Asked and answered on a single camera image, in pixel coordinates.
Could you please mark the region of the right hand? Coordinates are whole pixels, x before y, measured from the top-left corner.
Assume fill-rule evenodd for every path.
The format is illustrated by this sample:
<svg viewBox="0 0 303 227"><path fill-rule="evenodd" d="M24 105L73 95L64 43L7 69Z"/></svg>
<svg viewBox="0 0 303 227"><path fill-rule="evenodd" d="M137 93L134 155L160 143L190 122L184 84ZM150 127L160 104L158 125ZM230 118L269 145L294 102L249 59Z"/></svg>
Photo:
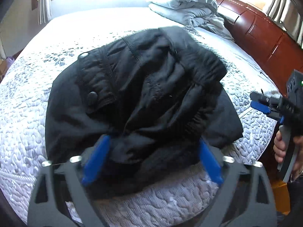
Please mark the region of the right hand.
<svg viewBox="0 0 303 227"><path fill-rule="evenodd" d="M282 138L283 138L282 134L278 131L274 139L274 146L273 146L273 150L275 152L275 159L278 163L282 163L283 159L286 156L286 144L282 140ZM293 141L295 145L299 147L299 152L292 169L292 181L295 181L302 174L302 164L303 164L302 136L294 137Z"/></svg>

